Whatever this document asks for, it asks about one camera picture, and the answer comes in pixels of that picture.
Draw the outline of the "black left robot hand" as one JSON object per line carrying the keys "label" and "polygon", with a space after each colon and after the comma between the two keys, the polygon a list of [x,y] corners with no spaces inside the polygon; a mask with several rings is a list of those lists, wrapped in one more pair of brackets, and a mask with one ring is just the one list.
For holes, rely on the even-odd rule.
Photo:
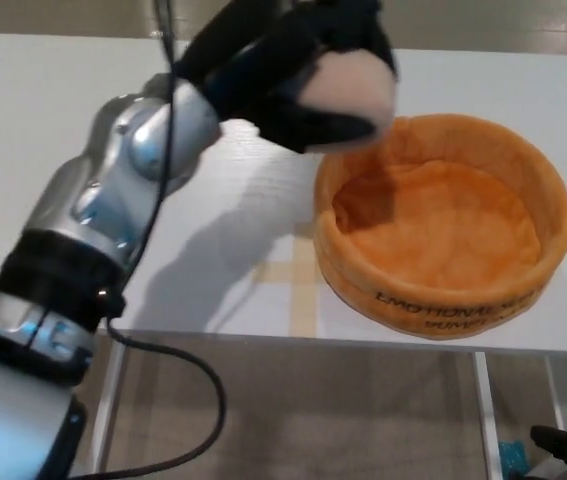
{"label": "black left robot hand", "polygon": [[378,1],[231,1],[176,63],[220,121],[297,153],[383,136],[399,81]]}

